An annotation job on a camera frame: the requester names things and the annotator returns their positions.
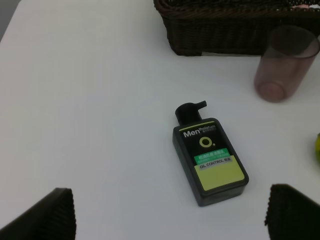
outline green label strip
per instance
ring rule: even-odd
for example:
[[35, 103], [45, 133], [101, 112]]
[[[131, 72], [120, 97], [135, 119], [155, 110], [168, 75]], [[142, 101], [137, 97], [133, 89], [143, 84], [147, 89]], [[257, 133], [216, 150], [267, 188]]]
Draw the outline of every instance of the green label strip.
[[210, 162], [216, 159], [221, 159], [229, 156], [230, 154], [228, 152], [228, 149], [223, 148], [223, 149], [219, 149], [219, 150], [215, 150], [215, 151], [211, 151], [211, 152], [207, 152], [207, 153], [195, 156], [194, 160], [196, 164], [199, 165], [199, 164], [204, 164], [206, 162]]

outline white tabletop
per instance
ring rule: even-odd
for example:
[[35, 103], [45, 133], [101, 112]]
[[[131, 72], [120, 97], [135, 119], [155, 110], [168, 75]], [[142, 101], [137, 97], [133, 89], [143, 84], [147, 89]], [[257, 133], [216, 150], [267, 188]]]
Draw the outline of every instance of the white tabletop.
[[[278, 104], [258, 57], [175, 55], [152, 0], [23, 0], [0, 43], [0, 228], [55, 187], [73, 190], [77, 240], [267, 240], [270, 187], [320, 200], [320, 60]], [[200, 208], [175, 109], [206, 100], [250, 178]]]

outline pump dispenser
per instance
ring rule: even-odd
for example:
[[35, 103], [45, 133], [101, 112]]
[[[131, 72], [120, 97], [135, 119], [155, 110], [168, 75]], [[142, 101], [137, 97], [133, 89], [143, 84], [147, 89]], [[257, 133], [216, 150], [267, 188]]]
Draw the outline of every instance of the pump dispenser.
[[202, 119], [206, 101], [185, 103], [175, 115], [173, 145], [199, 206], [242, 194], [249, 177], [220, 122]]

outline plastic cup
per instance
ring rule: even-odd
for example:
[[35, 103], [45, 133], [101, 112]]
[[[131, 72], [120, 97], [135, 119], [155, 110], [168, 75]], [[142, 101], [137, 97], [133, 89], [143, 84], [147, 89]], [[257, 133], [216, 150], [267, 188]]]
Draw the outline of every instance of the plastic cup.
[[273, 103], [291, 97], [319, 51], [319, 40], [306, 29], [291, 25], [274, 29], [254, 78], [259, 96]]

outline brown woven basket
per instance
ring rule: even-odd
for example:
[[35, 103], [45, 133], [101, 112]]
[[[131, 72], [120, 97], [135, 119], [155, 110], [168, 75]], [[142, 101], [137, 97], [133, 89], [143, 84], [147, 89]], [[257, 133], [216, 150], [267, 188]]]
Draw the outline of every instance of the brown woven basket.
[[320, 1], [289, 0], [154, 0], [167, 38], [177, 55], [261, 55], [268, 34], [280, 25], [295, 25], [320, 35]]

